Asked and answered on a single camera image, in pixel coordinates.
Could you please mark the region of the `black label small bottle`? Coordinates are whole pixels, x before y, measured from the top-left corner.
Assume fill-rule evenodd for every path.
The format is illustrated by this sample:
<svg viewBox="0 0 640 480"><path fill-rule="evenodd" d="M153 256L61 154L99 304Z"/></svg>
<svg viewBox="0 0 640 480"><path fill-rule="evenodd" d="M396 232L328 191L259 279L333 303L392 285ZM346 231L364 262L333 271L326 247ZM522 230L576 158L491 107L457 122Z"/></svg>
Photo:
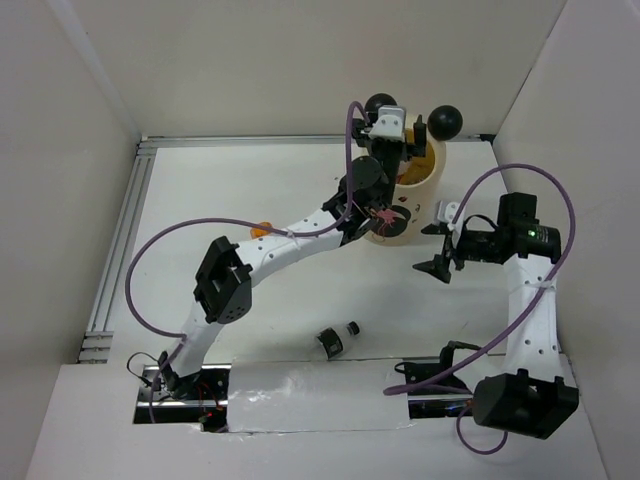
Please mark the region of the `black label small bottle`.
<svg viewBox="0 0 640 480"><path fill-rule="evenodd" d="M342 356L351 348L360 333L360 326L354 321L324 328L315 336L320 357L333 360Z"/></svg>

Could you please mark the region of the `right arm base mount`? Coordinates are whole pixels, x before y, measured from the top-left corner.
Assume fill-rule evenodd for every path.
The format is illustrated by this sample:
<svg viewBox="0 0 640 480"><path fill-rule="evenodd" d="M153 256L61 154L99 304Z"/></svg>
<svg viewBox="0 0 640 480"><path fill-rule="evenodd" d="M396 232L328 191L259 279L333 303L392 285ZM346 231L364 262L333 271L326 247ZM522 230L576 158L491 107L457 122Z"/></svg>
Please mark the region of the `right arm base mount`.
<svg viewBox="0 0 640 480"><path fill-rule="evenodd" d="M417 384L452 367L457 354L465 356L479 349L477 345L452 340L440 350L437 358L404 360L394 366L394 371L401 374L407 384ZM481 380L499 373L499 358L484 355L435 384L408 393L409 418L453 418L472 400L473 392Z"/></svg>

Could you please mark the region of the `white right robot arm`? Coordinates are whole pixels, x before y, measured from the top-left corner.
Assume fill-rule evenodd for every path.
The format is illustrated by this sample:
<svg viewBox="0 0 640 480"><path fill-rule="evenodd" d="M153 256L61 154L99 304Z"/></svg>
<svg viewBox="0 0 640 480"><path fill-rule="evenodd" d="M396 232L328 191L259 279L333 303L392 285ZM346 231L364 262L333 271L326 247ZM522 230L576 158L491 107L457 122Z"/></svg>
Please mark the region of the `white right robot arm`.
<svg viewBox="0 0 640 480"><path fill-rule="evenodd" d="M549 274L561 258L558 229L536 217L537 198L501 196L486 231L471 230L457 202L441 201L427 235L444 238L440 253L416 270L447 283L452 270L468 262L503 267L508 290L508 324L501 373L479 381L472 416L483 427L536 439L549 438L577 409L579 391L562 377L557 337L556 282Z"/></svg>

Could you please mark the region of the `small orange plastic bottle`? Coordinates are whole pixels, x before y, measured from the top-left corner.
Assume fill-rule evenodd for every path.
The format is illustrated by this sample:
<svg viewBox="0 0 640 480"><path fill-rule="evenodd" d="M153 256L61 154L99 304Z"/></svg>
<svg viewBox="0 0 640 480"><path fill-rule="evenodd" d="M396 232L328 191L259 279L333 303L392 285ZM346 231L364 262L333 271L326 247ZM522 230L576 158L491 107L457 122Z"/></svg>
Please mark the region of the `small orange plastic bottle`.
<svg viewBox="0 0 640 480"><path fill-rule="evenodd" d="M260 222L250 229L250 237L258 239L272 233L273 225L270 222Z"/></svg>

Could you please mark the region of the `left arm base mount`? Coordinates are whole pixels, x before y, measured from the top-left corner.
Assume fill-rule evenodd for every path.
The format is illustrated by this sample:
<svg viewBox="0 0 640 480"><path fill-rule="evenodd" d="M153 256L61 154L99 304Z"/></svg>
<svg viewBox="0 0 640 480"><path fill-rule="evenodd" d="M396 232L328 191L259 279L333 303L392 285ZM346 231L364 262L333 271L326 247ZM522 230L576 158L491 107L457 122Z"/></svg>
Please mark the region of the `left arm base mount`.
<svg viewBox="0 0 640 480"><path fill-rule="evenodd" d="M194 386L174 396L162 377L154 383L157 359L146 352L135 352L125 364L138 381L133 423L193 424L202 432L227 433L230 364L205 365Z"/></svg>

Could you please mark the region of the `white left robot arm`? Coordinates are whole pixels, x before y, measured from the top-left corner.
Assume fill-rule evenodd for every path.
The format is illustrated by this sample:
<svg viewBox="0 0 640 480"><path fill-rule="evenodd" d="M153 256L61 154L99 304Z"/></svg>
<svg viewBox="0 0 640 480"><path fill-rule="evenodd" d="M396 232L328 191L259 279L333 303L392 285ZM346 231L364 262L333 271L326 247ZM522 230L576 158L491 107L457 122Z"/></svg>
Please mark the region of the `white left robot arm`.
<svg viewBox="0 0 640 480"><path fill-rule="evenodd" d="M305 258L336 250L377 227L391 209L400 166L427 153L428 124L406 124L406 112L389 105L362 119L347 118L346 172L337 192L302 220L260 238L212 241L195 275L194 316L177 345L160 355L163 389L189 397L222 328L252 307L252 290L272 274Z"/></svg>

